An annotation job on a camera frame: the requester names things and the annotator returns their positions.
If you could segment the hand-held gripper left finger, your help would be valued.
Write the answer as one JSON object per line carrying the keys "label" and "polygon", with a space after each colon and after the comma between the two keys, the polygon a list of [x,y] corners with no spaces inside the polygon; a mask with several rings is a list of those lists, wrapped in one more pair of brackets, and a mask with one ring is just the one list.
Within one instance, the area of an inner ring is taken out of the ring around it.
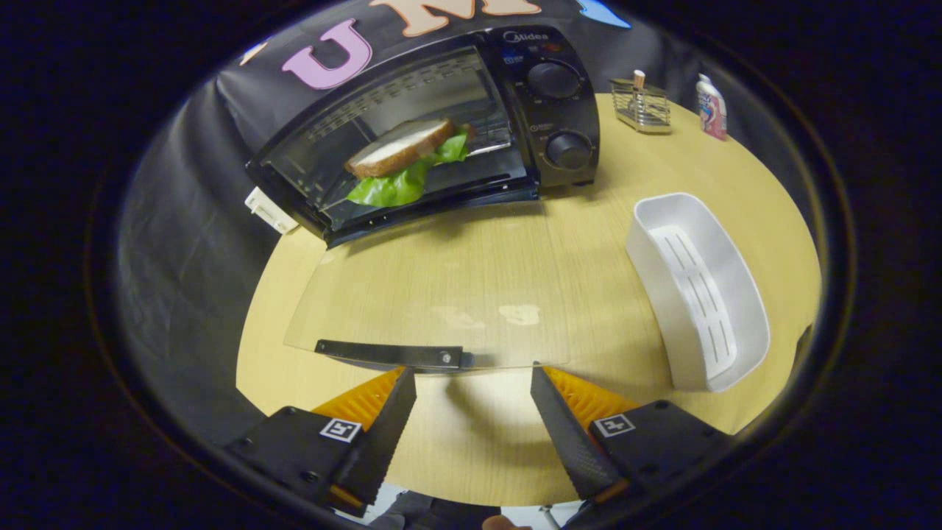
{"label": "hand-held gripper left finger", "polygon": [[400,366],[315,409],[284,406],[225,450],[306,502],[360,517],[386,480],[415,399],[414,369]]}

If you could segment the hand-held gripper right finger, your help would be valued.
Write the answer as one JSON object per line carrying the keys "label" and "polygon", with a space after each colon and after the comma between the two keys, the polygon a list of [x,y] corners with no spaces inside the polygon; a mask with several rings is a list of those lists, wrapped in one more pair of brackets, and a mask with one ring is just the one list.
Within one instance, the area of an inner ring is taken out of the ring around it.
{"label": "hand-held gripper right finger", "polygon": [[529,394],[589,512],[662,502],[734,446],[733,436],[670,400],[640,405],[555,367],[533,367]]}

